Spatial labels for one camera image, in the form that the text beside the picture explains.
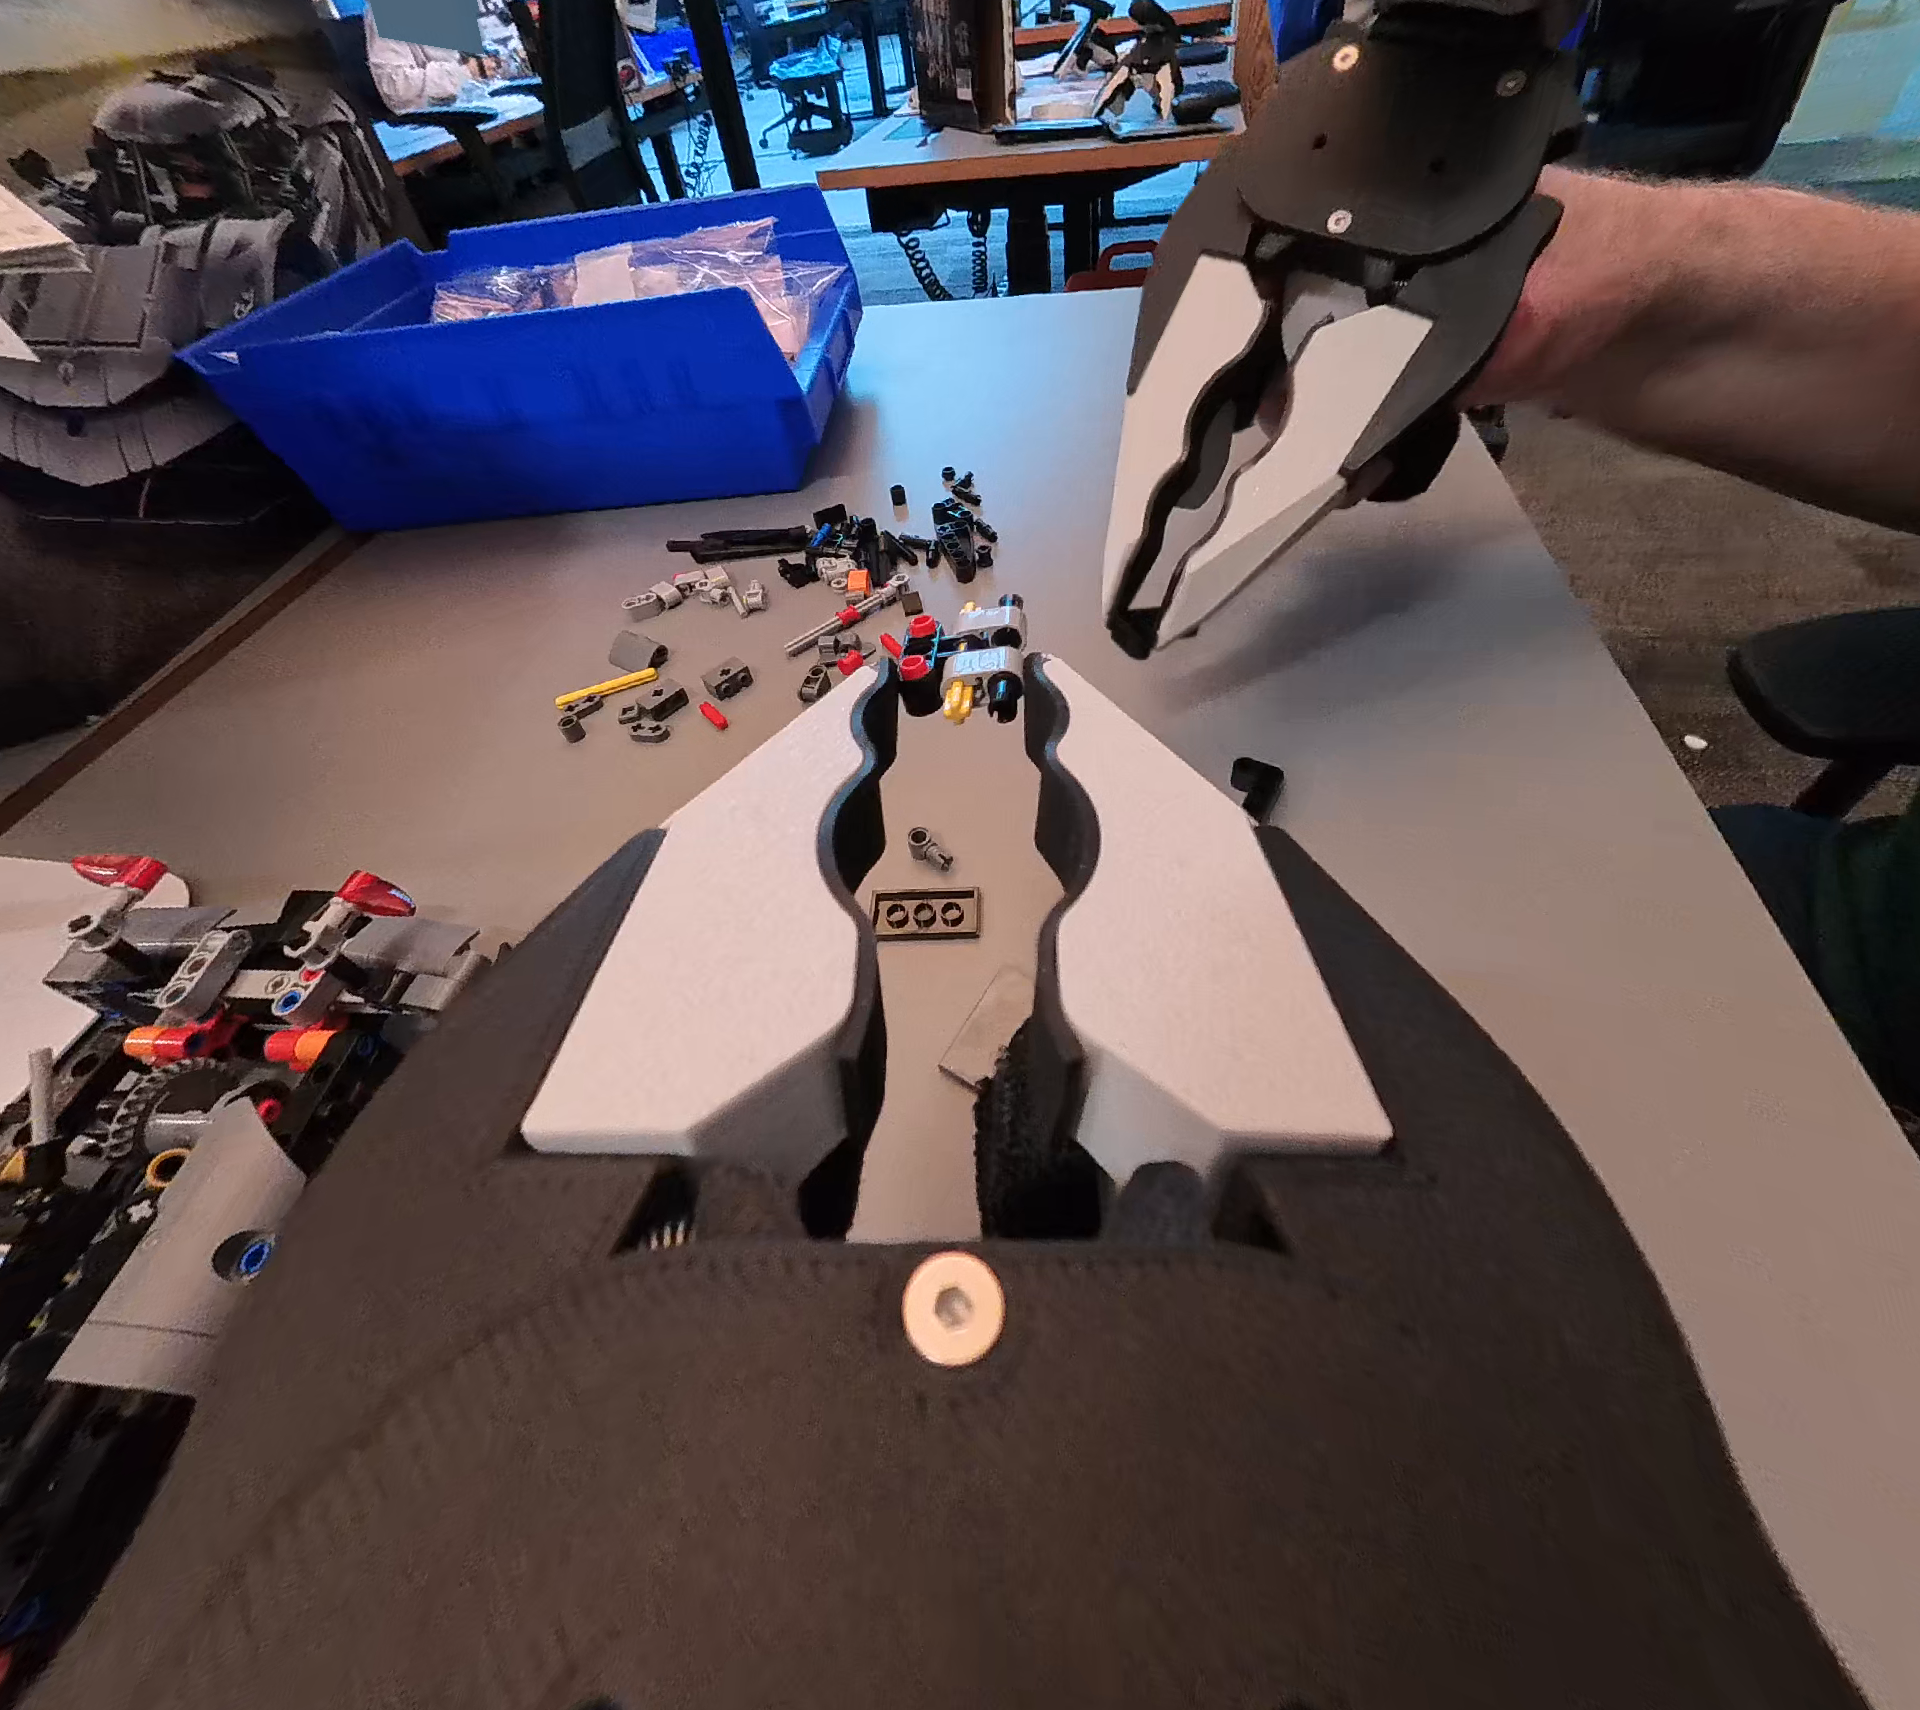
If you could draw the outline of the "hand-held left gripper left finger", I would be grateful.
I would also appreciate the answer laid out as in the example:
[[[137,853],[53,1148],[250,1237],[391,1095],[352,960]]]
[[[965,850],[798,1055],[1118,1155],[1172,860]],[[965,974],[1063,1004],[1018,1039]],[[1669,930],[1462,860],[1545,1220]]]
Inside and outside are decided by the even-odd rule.
[[[878,939],[899,677],[864,667],[647,840],[519,1125],[534,1153],[761,1171],[853,1203],[885,1087]]]

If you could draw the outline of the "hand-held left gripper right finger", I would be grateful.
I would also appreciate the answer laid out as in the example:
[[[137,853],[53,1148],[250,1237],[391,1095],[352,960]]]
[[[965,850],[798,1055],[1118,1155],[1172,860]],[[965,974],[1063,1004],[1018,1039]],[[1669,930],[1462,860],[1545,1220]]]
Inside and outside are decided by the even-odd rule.
[[[1024,741],[1061,889],[1033,974],[1058,1134],[1114,1188],[1381,1155],[1390,1120],[1259,824],[1061,657],[1024,663]]]

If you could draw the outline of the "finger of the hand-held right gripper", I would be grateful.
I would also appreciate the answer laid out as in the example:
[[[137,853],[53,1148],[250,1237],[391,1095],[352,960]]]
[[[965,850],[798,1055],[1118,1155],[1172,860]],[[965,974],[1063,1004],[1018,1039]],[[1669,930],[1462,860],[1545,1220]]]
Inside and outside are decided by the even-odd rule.
[[[1411,311],[1356,311],[1303,336],[1272,440],[1231,477],[1172,581],[1158,650],[1194,636],[1347,497],[1344,464],[1429,329]]]
[[[1281,361],[1277,307],[1239,257],[1201,252],[1179,278],[1159,264],[1139,294],[1142,338],[1119,412],[1101,549],[1101,613],[1135,663],[1161,640],[1188,558],[1217,521],[1231,464]]]

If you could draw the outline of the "black lego subassembly red pins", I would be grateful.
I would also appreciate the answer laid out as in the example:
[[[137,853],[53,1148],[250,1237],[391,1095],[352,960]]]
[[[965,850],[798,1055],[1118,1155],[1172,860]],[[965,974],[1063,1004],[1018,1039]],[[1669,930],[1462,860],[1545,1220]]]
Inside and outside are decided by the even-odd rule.
[[[1013,724],[1024,703],[1025,640],[1028,608],[1018,593],[963,604],[951,619],[915,608],[899,639],[880,639],[875,669],[892,674],[908,716],[963,724],[983,714]]]

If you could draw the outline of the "person's right forearm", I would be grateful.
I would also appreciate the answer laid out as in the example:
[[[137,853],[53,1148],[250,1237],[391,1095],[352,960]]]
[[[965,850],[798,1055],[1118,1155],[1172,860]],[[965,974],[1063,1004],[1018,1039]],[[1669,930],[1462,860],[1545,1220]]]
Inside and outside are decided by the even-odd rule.
[[[1917,217],[1547,166],[1560,204],[1466,393],[1917,530]]]

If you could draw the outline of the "dark brown lego plate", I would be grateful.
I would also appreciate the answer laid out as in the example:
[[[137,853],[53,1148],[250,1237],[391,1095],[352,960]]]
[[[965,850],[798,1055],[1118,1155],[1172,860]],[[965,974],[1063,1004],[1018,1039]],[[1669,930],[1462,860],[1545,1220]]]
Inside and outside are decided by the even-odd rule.
[[[878,889],[870,917],[878,942],[951,942],[982,936],[982,907],[975,886]]]

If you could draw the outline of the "scattered loose lego pieces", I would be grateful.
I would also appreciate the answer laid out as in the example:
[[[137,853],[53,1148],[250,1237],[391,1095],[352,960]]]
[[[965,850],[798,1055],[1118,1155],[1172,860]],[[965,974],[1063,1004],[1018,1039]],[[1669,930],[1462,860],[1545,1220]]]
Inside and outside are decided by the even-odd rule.
[[[921,502],[921,530],[908,527],[911,509],[908,488],[895,483],[884,519],[832,502],[814,509],[805,523],[719,527],[672,541],[672,569],[619,606],[622,626],[606,657],[610,671],[554,697],[557,738],[585,741],[590,720],[606,710],[636,744],[666,743],[681,716],[725,733],[730,706],[759,685],[759,673],[735,649],[710,667],[676,663],[660,622],[694,611],[758,621],[771,611],[768,575],[786,593],[814,594],[821,604],[779,645],[779,667],[793,677],[800,709],[821,704],[871,667],[903,667],[911,677],[935,671],[965,640],[948,639],[921,581],[948,572],[954,584],[972,587],[993,570],[999,537],[983,514],[977,478],[965,468],[939,468],[935,494]]]

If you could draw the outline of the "partly built lego car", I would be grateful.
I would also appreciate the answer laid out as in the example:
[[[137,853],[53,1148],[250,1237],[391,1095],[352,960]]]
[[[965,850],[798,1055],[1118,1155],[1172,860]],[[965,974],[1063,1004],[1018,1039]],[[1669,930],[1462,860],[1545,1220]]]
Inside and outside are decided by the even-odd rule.
[[[145,854],[45,985],[96,1017],[3,1102],[2,1673],[16,1698],[84,1620],[308,1183],[492,955],[352,871],[192,905]]]

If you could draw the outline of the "printed lego set box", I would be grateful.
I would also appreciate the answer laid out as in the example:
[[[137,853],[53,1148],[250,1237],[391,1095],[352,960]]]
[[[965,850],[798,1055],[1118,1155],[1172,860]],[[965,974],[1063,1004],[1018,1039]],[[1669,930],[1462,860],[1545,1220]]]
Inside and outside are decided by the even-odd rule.
[[[2,743],[79,731],[327,527],[178,352],[408,221],[311,0],[2,0]]]

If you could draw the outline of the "wooden top desk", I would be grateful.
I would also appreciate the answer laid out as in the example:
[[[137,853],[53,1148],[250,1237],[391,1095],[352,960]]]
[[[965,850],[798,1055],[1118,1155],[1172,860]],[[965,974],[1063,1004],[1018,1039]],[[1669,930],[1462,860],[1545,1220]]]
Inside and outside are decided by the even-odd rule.
[[[1067,277],[1091,271],[1100,211],[1118,191],[1185,165],[1205,165],[1241,129],[1231,108],[1213,129],[1132,139],[1089,134],[998,143],[897,113],[856,139],[818,174],[821,192],[858,192],[875,233],[932,226],[945,213],[1005,215],[1005,282],[1013,296],[1051,291],[1048,211],[1061,211]]]

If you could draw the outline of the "dark printed box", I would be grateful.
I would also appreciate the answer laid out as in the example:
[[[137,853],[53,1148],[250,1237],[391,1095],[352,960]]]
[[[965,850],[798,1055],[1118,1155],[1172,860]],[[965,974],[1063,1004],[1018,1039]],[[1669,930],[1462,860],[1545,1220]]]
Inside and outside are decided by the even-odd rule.
[[[915,103],[925,124],[993,134],[1013,120],[1015,0],[908,0]]]

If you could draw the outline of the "clear plastic parts bags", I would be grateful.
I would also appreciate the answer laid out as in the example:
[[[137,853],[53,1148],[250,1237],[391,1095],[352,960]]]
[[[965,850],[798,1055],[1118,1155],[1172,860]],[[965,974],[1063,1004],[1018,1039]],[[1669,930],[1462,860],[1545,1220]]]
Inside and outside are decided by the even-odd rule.
[[[786,362],[796,362],[816,317],[851,288],[851,269],[825,257],[784,252],[774,233],[771,219],[746,219],[583,248],[539,264],[470,269],[436,284],[428,318],[465,325],[735,291],[751,300]]]

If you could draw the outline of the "blue plastic parts bin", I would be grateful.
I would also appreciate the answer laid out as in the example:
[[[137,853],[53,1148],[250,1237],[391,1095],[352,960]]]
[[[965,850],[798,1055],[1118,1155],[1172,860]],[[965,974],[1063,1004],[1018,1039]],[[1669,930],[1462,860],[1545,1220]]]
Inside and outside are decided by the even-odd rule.
[[[858,282],[793,362],[733,288],[434,325],[441,278],[771,219],[851,261],[810,183],[398,241],[180,348],[346,530],[396,533],[800,486],[847,379]]]

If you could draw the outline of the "white paper bag yellow label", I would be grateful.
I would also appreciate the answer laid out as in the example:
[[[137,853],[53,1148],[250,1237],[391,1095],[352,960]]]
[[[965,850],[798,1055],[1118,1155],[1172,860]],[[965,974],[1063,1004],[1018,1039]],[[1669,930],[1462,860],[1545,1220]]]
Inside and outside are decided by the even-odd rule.
[[[84,248],[47,215],[0,188],[2,277],[76,274],[87,271]]]

